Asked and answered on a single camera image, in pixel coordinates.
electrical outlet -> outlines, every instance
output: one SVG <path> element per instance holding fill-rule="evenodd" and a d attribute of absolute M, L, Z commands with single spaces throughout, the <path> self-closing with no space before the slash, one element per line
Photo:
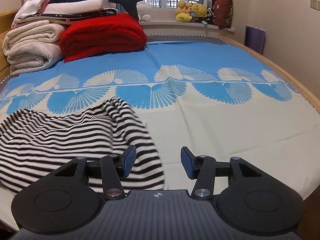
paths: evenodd
<path fill-rule="evenodd" d="M 310 7 L 313 9 L 318 9 L 318 0 L 310 0 Z"/>

balcony railing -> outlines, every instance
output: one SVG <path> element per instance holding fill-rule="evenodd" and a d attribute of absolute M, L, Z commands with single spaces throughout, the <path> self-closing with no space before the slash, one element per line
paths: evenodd
<path fill-rule="evenodd" d="M 166 0 L 166 7 L 167 8 L 176 8 L 178 1 L 180 1 L 180 0 Z M 196 3 L 198 0 L 184 0 L 184 1 Z M 161 7 L 161 0 L 145 0 L 145 2 L 151 4 L 154 8 Z"/>

bed sheet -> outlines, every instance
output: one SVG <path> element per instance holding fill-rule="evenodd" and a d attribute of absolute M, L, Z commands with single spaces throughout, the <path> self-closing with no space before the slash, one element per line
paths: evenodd
<path fill-rule="evenodd" d="M 165 189 L 191 190 L 195 183 L 180 164 L 182 146 L 217 161 L 244 158 L 303 198 L 320 183 L 319 114 L 291 85 L 228 44 L 152 42 L 138 52 L 22 74 L 0 95 L 0 121 L 21 108 L 81 112 L 113 96 L 146 122 L 164 165 Z M 215 193 L 226 186 L 218 178 Z"/>

blue gripper pad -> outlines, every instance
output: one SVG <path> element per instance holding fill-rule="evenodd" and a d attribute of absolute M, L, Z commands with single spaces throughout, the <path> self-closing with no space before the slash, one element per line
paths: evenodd
<path fill-rule="evenodd" d="M 181 163 L 189 179 L 196 179 L 195 172 L 192 167 L 193 154 L 186 147 L 181 148 Z"/>
<path fill-rule="evenodd" d="M 132 145 L 129 145 L 127 149 L 123 152 L 122 156 L 124 156 L 123 177 L 127 178 L 134 165 L 134 162 L 136 161 L 136 148 Z"/>

window sill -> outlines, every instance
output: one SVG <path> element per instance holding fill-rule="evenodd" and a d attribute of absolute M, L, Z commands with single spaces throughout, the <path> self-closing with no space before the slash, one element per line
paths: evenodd
<path fill-rule="evenodd" d="M 194 26 L 194 27 L 203 27 L 203 28 L 209 28 L 209 29 L 216 29 L 218 30 L 219 28 L 216 25 L 203 25 L 202 23 L 182 23 L 182 22 L 177 22 L 177 21 L 170 21 L 170 20 L 163 20 L 163 21 L 159 21 L 159 20 L 152 20 L 150 22 L 144 22 L 141 21 L 139 22 L 140 25 L 144 26 L 144 25 L 180 25 L 180 26 Z M 225 28 L 222 29 L 221 31 L 228 31 L 228 32 L 235 32 L 234 29 L 232 28 Z"/>

